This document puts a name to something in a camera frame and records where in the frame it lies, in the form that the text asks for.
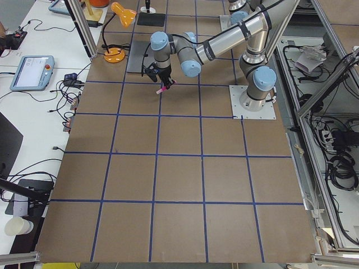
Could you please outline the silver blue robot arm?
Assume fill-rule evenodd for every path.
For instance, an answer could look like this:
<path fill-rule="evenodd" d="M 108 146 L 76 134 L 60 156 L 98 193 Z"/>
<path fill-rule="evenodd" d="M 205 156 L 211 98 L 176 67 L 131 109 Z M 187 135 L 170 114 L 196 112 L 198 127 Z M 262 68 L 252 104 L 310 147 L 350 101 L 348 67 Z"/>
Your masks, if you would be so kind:
<path fill-rule="evenodd" d="M 177 35 L 157 31 L 151 35 L 149 44 L 154 62 L 148 67 L 143 66 L 141 73 L 154 82 L 161 80 L 162 89 L 166 90 L 175 84 L 171 78 L 172 54 L 178 56 L 187 77 L 196 77 L 205 63 L 246 42 L 246 50 L 239 62 L 248 87 L 240 97 L 240 104 L 248 111 L 258 112 L 277 80 L 275 72 L 266 63 L 297 6 L 298 1 L 294 0 L 259 1 L 252 14 L 246 14 L 245 18 L 201 43 L 194 42 L 192 32 Z"/>

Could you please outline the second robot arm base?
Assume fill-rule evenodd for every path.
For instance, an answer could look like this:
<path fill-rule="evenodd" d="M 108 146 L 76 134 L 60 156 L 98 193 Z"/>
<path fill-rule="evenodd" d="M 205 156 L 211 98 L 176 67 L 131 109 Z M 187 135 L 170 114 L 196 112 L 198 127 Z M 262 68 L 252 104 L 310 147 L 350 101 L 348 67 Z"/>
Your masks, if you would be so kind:
<path fill-rule="evenodd" d="M 230 14 L 233 14 L 237 11 L 250 12 L 250 4 L 247 0 L 228 0 L 228 11 Z"/>

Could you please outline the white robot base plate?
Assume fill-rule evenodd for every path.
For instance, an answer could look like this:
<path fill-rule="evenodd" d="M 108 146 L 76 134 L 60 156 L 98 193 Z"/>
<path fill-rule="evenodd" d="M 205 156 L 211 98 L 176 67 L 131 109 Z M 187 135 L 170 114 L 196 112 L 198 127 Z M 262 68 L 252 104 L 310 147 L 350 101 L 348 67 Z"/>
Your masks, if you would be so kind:
<path fill-rule="evenodd" d="M 270 92 L 264 100 L 256 101 L 247 95 L 246 85 L 229 85 L 233 119 L 276 120 Z"/>

